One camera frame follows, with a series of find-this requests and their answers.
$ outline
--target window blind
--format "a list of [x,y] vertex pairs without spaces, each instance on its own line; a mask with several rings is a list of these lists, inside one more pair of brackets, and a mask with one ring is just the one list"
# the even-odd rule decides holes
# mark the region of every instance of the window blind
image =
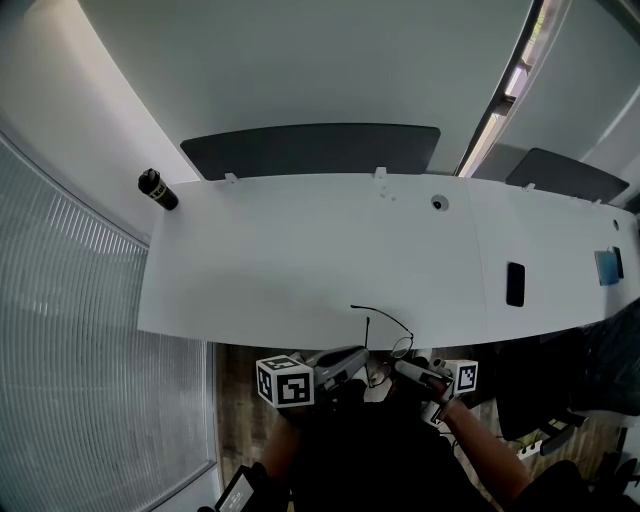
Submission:
[[150,509],[212,464],[210,352],[136,329],[146,256],[0,141],[4,512]]

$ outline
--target black chair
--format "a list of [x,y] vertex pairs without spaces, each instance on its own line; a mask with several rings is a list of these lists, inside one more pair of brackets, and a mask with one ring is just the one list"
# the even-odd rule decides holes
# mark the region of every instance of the black chair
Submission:
[[496,368],[504,438],[541,430],[549,436],[540,449],[546,455],[587,417],[627,426],[640,416],[639,365],[640,299],[607,320],[549,341],[535,337],[507,344]]

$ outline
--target black bottle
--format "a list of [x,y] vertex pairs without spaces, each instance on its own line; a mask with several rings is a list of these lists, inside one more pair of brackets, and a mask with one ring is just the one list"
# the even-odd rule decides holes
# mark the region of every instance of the black bottle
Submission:
[[167,210],[173,210],[178,206],[178,196],[167,187],[160,178],[160,173],[154,169],[148,169],[142,173],[138,178],[138,188]]

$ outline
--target black phone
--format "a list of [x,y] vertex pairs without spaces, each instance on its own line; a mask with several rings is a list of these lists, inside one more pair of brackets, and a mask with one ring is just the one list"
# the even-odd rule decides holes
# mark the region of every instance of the black phone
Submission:
[[524,265],[511,261],[507,264],[507,304],[524,306]]
[[613,248],[613,252],[616,253],[616,260],[618,260],[618,278],[624,278],[624,270],[622,269],[622,254],[620,254],[620,249],[617,247]]

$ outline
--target white table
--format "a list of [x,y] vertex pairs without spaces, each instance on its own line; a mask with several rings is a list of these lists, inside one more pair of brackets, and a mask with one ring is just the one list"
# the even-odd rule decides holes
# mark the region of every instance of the white table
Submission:
[[[484,343],[601,320],[640,296],[625,211],[448,176],[276,176],[174,188],[154,229],[138,327],[223,343],[389,349]],[[444,195],[447,211],[431,204]],[[614,219],[619,230],[614,227]],[[625,278],[599,285],[593,252],[617,246]],[[508,306],[507,262],[526,268]]]

